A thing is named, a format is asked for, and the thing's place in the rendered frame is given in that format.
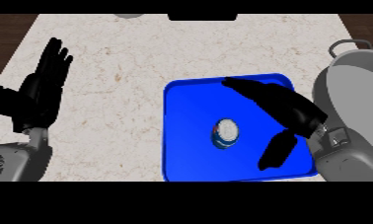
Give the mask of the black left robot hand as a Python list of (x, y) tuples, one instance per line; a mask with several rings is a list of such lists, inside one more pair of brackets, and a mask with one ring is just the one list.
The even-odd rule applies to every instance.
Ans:
[(12, 118), (15, 133), (36, 127), (49, 128), (57, 122), (71, 63), (68, 49), (54, 37), (45, 48), (36, 72), (27, 76), (20, 90), (0, 85), (0, 115)]

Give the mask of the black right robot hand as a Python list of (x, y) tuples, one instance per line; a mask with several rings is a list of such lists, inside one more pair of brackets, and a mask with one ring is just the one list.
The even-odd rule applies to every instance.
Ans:
[(226, 77), (222, 85), (250, 99), (285, 127), (273, 136), (259, 161), (262, 171), (281, 168), (298, 145), (297, 136), (312, 138), (328, 114), (298, 92), (279, 84)]

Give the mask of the grey pot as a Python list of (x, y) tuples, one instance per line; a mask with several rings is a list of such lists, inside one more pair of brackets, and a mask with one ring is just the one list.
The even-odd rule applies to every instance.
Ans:
[(347, 126), (373, 145), (373, 43), (343, 39), (329, 47), (332, 61), (313, 84), (313, 102), (328, 128)]

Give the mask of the blue and white can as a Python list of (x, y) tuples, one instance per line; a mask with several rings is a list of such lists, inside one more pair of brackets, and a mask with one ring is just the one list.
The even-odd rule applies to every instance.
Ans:
[(223, 118), (211, 131), (211, 142), (219, 149), (232, 147), (239, 139), (239, 126), (232, 118)]

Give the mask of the blue tray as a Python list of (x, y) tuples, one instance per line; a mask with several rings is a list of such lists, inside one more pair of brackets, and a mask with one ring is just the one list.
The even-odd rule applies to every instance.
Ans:
[[(220, 77), (173, 81), (164, 90), (164, 178), (170, 182), (229, 182), (294, 179), (316, 174), (307, 140), (279, 168), (262, 170), (259, 161), (285, 127), (257, 104), (222, 85)], [(213, 127), (235, 121), (236, 143), (213, 144)]]

